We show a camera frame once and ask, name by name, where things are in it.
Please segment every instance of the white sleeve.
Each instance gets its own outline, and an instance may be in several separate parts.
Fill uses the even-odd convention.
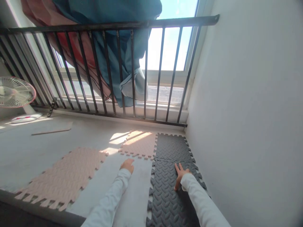
[[[82,227],[112,227],[114,216],[120,199],[127,189],[131,173],[127,169],[121,169],[112,186],[89,214]]]
[[[223,214],[192,174],[185,174],[181,184],[188,191],[201,227],[230,227]]]

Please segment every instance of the fan base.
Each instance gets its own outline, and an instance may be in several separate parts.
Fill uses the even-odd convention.
[[[12,119],[11,124],[24,123],[37,120],[42,116],[42,113],[26,114]]]

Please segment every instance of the metal railing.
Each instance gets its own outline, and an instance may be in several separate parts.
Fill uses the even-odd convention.
[[[206,17],[165,19],[165,20],[150,20],[150,21],[143,21],[143,22],[120,22],[120,23],[104,23],[104,24],[92,24],[92,25],[77,24],[77,25],[27,27],[27,28],[0,28],[0,47],[2,48],[2,50],[4,52],[4,53],[0,52],[0,57],[3,59],[3,62],[5,63],[6,68],[8,69],[9,73],[12,76],[16,76],[16,77],[19,77],[20,79],[24,80],[25,78],[24,78],[23,75],[25,75],[26,80],[29,83],[31,83],[34,87],[35,86],[39,87],[39,90],[37,90],[36,87],[35,87],[35,89],[37,91],[37,99],[38,99],[40,104],[37,102],[37,100],[34,100],[33,103],[32,103],[32,105],[34,107],[50,108],[51,106],[54,106],[54,105],[51,105],[51,103],[55,102],[55,109],[63,110],[63,111],[71,111],[71,112],[76,112],[76,113],[92,114],[92,115],[99,115],[99,116],[106,116],[106,117],[131,119],[131,120],[139,120],[139,121],[146,121],[146,122],[153,122],[153,123],[160,123],[160,124],[187,127],[186,124],[179,123],[179,121],[180,121],[180,116],[181,116],[181,113],[182,113],[182,108],[183,108],[183,105],[184,105],[185,95],[186,95],[186,91],[187,91],[187,87],[188,87],[188,83],[189,83],[189,78],[190,78],[190,74],[191,74],[191,70],[192,70],[192,66],[193,66],[193,60],[194,60],[194,56],[195,56],[195,52],[196,52],[196,48],[197,48],[197,44],[198,44],[198,40],[199,40],[199,34],[200,34],[200,31],[201,31],[201,27],[202,26],[215,25],[218,22],[218,20],[219,20],[219,15],[206,16]],[[187,78],[186,78],[186,82],[185,82],[185,85],[184,85],[184,91],[183,91],[182,100],[181,100],[181,104],[180,104],[179,114],[178,114],[178,117],[177,117],[175,122],[169,122],[168,121],[169,108],[170,108],[170,105],[171,105],[172,90],[173,90],[173,86],[174,86],[177,60],[178,60],[178,54],[179,54],[179,48],[180,48],[180,42],[181,42],[181,36],[182,36],[182,29],[183,29],[183,27],[187,27],[187,26],[190,26],[190,27],[195,27],[196,26],[196,27],[198,27],[198,29],[197,29],[196,37],[194,39],[193,54],[192,54],[191,61],[190,61],[190,64],[189,64],[189,70],[188,70],[188,75],[187,75]],[[178,37],[178,42],[177,42],[174,69],[173,69],[172,80],[171,80],[171,85],[170,85],[170,93],[169,93],[169,99],[168,99],[168,105],[167,105],[166,119],[165,119],[165,121],[159,121],[159,120],[156,120],[156,119],[157,119],[157,111],[158,111],[158,99],[159,99],[159,87],[160,87],[160,78],[161,78],[161,64],[162,64],[162,57],[163,57],[164,34],[165,34],[165,29],[166,28],[171,28],[171,27],[179,27],[180,30],[179,30],[179,37]],[[135,108],[134,36],[133,36],[133,32],[134,32],[134,29],[151,29],[151,28],[162,28],[163,31],[162,31],[162,40],[161,40],[158,83],[157,83],[157,98],[156,98],[156,105],[155,105],[155,118],[154,119],[147,119],[146,118],[146,98],[147,98],[146,97],[146,89],[147,89],[146,85],[147,85],[147,77],[148,77],[148,75],[147,75],[147,73],[148,73],[148,71],[147,71],[148,42],[147,42],[147,46],[146,46],[146,58],[145,58],[144,116],[143,116],[143,118],[138,118],[138,116],[136,115],[136,108]],[[111,75],[111,70],[110,70],[110,61],[109,61],[108,48],[107,48],[107,44],[106,44],[107,40],[106,40],[106,36],[105,36],[105,31],[109,31],[109,30],[115,30],[116,31],[121,82],[123,81],[123,78],[122,78],[122,60],[121,60],[119,31],[120,30],[130,30],[130,33],[131,33],[130,38],[131,38],[131,58],[132,58],[132,74],[131,75],[132,75],[132,90],[133,90],[133,117],[130,117],[130,116],[126,115],[123,93],[122,93],[123,115],[117,115],[116,114],[116,105],[115,105],[115,101],[114,101],[112,75]],[[77,93],[75,91],[75,87],[73,85],[71,75],[70,75],[68,66],[66,64],[66,59],[65,59],[65,56],[64,56],[64,53],[63,53],[63,49],[62,49],[62,46],[61,46],[59,38],[58,38],[58,33],[59,32],[60,33],[63,32],[65,34],[67,44],[68,44],[68,47],[69,47],[69,50],[70,50],[70,53],[71,53],[71,58],[72,58],[74,66],[75,66],[77,78],[79,80],[79,84],[80,84],[80,87],[81,87],[81,92],[82,92],[83,99],[84,99],[84,102],[85,102],[86,111],[84,111],[82,109],[82,107],[80,105],[79,98],[78,98]],[[94,112],[92,112],[90,110],[89,105],[88,105],[87,97],[85,95],[84,88],[83,88],[83,85],[82,85],[82,82],[81,82],[80,73],[79,73],[79,70],[77,68],[76,58],[75,58],[75,55],[74,55],[74,52],[73,52],[73,49],[72,49],[72,44],[71,44],[71,41],[70,41],[70,37],[68,35],[69,32],[76,32],[77,37],[78,37],[80,51],[81,51],[81,55],[82,55],[83,62],[84,62],[84,68],[85,68],[87,80],[88,80],[88,83],[89,83],[89,86],[90,86],[90,90],[92,92],[92,100],[93,100],[93,104],[94,104],[94,108],[95,108]],[[96,71],[97,71],[98,83],[99,83],[99,87],[100,87],[100,91],[101,91],[101,98],[102,98],[102,103],[103,103],[102,113],[99,112],[98,106],[97,106],[97,103],[96,103],[96,98],[95,98],[94,91],[93,91],[93,86],[92,86],[92,80],[91,80],[91,77],[90,77],[88,64],[87,64],[87,60],[86,60],[86,56],[85,56],[85,52],[84,52],[83,43],[82,43],[82,38],[81,38],[81,35],[80,35],[81,32],[87,32],[87,34],[89,36],[89,39],[90,39],[91,46],[92,46],[93,57],[94,57],[95,66],[96,66],[96,69],[97,69]],[[96,49],[95,49],[95,40],[94,40],[94,37],[92,35],[92,32],[101,32],[102,37],[103,37],[105,58],[106,58],[106,64],[107,64],[107,72],[108,72],[108,77],[109,77],[108,86],[110,88],[110,97],[111,97],[111,101],[112,101],[113,114],[110,114],[107,111],[105,98],[104,98],[103,90],[102,90],[101,74],[100,74],[100,70],[98,70],[99,65],[98,65],[97,54],[96,54]],[[36,47],[39,50],[39,53],[40,53],[40,55],[43,59],[43,62],[39,62],[39,64],[38,64],[37,60],[34,57],[33,50],[32,50],[33,47],[32,48],[30,47],[30,45],[29,45],[29,43],[26,39],[25,34],[28,34],[28,33],[33,36]],[[46,57],[45,50],[42,48],[41,43],[39,42],[39,40],[37,38],[38,33],[41,33],[44,37],[44,40],[45,40],[45,43],[46,43],[46,46],[47,46],[47,49],[48,49],[48,52],[49,52],[48,55],[50,55],[51,61],[54,64],[55,69],[58,73],[58,77],[59,77],[61,86],[63,88],[63,92],[60,92],[58,82],[56,81],[56,79],[55,79],[55,77],[52,73],[52,70],[51,70],[51,66],[50,66],[51,63],[48,61],[48,58]],[[70,81],[70,84],[71,84],[71,87],[72,87],[72,91],[73,91],[74,98],[76,100],[78,109],[75,109],[75,107],[73,106],[73,102],[71,101],[71,98],[70,98],[70,95],[67,91],[66,85],[64,84],[62,74],[59,70],[58,62],[56,61],[55,54],[52,50],[50,41],[49,41],[48,36],[47,36],[48,33],[52,33],[55,36],[56,44],[57,44],[58,49],[59,49],[59,54],[62,57],[64,67],[66,69],[66,73],[67,73],[68,79]],[[22,37],[23,37],[23,39],[26,43],[25,46],[26,46],[27,50],[29,50],[29,51],[27,51],[27,52],[23,51],[24,48],[21,47],[22,44],[17,39],[16,35],[22,35]],[[21,50],[21,56],[19,56],[16,48]],[[30,62],[30,60],[28,58],[34,59],[34,65],[35,66],[33,66],[33,62]],[[48,75],[44,75],[41,72],[40,67],[46,68],[46,71],[47,71]],[[37,68],[39,70],[40,75],[34,70],[34,68]],[[47,80],[45,79],[48,76],[49,76],[50,80],[53,83],[54,91],[56,91],[57,95],[54,95],[54,91],[52,91],[52,89],[50,88],[49,83],[47,83]],[[67,103],[64,102],[63,97],[67,98],[67,103],[69,104],[69,107],[66,105]]]

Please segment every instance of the hand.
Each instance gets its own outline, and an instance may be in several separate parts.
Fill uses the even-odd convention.
[[[175,168],[176,168],[176,171],[177,171],[177,174],[178,174],[177,181],[176,181],[176,185],[175,185],[175,187],[174,187],[174,190],[175,190],[175,191],[177,191],[177,190],[179,189],[180,184],[181,184],[181,179],[182,179],[182,177],[183,177],[185,174],[187,174],[187,173],[192,174],[192,173],[189,171],[189,169],[184,170],[183,167],[182,167],[182,165],[181,165],[181,163],[179,163],[179,167],[180,167],[180,169],[178,168],[177,163],[175,163]]]
[[[120,169],[127,169],[131,174],[133,174],[134,166],[132,165],[135,159],[126,159],[124,163],[122,163]]]

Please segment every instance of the pink foam mat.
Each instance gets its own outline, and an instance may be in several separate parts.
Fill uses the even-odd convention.
[[[108,153],[91,148],[76,148],[57,161],[51,168],[32,179],[30,184],[18,190],[16,199],[32,203],[44,200],[40,206],[59,211],[67,208],[70,202],[75,202],[79,190],[85,188],[89,178],[94,176],[100,163],[104,162]]]
[[[132,155],[144,159],[154,159],[156,155],[156,134],[152,132],[144,131],[131,131],[124,144],[121,145],[119,152],[126,154],[127,156]]]

